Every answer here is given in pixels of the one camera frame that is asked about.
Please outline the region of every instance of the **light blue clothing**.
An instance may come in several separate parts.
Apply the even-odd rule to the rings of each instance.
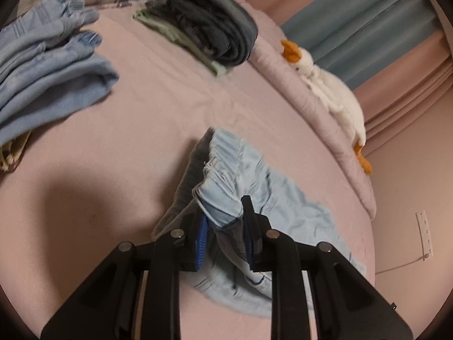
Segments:
[[[243,241],[241,197],[250,195],[255,211],[266,215],[273,228],[296,242],[332,243],[362,274],[366,267],[352,257],[330,212],[306,200],[296,184],[270,169],[243,139],[222,129],[210,129],[191,153],[174,203],[153,233],[175,228],[180,218],[199,206],[214,234],[202,269],[184,276],[198,290],[227,307],[255,316],[270,316],[272,275],[249,269]],[[306,290],[309,290],[304,273]],[[307,292],[313,311],[311,293]]]
[[[226,74],[227,68],[217,61],[208,58],[203,51],[201,51],[196,44],[179,28],[175,27],[172,23],[167,22],[157,16],[148,14],[146,10],[138,10],[134,14],[134,19],[142,22],[147,27],[158,31],[162,36],[167,38],[170,42],[175,43],[187,51],[189,51],[196,59],[203,63],[215,76],[219,77]]]
[[[99,13],[83,0],[44,0],[0,31],[0,145],[106,96],[118,74],[80,28]]]

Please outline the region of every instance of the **wall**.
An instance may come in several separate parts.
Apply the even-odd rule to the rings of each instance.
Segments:
[[[453,89],[368,159],[378,206],[376,272],[422,256],[415,213],[427,212],[433,258],[376,276],[377,289],[418,336],[453,287]]]

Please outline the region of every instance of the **pink bedsheet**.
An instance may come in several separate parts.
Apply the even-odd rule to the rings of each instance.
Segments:
[[[148,241],[187,155],[209,126],[251,142],[269,166],[332,211],[374,282],[371,223],[343,169],[305,119],[249,63],[215,78],[132,19],[101,12],[99,53],[121,78],[103,102],[35,134],[0,179],[0,284],[35,334],[122,240]],[[212,304],[183,285],[183,336],[268,339],[270,321]]]

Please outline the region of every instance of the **folded clothes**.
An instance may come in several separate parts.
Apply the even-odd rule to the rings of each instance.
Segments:
[[[250,56],[258,28],[234,0],[149,0],[149,14],[179,27],[212,60],[225,66]]]
[[[212,300],[250,315],[271,314],[272,274],[252,272],[246,262],[244,195],[251,196],[255,211],[266,215],[273,228],[309,245],[330,242],[363,275],[366,273],[325,207],[307,201],[291,180],[266,166],[252,145],[225,130],[210,129],[192,151],[173,205],[156,225],[153,238],[178,227],[181,217],[197,207],[203,210],[214,233],[208,237],[201,270],[184,276]],[[313,312],[306,272],[303,277],[307,304]]]
[[[139,10],[134,14],[134,18],[139,22],[142,22],[147,27],[158,31],[170,42],[175,43],[189,51],[194,55],[201,63],[203,63],[210,71],[212,71],[217,77],[227,72],[227,69],[216,62],[208,58],[179,28],[174,26],[172,23],[167,22],[164,19],[158,18],[157,16],[149,14],[146,10]]]
[[[2,171],[17,166],[31,130],[93,104],[117,82],[94,53],[101,37],[79,30],[98,18],[84,0],[44,0],[0,31]]]

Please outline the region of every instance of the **folded dark gray clothing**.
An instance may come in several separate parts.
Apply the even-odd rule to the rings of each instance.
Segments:
[[[236,66],[258,36],[253,18],[234,0],[149,0],[150,14],[178,26],[212,60]]]

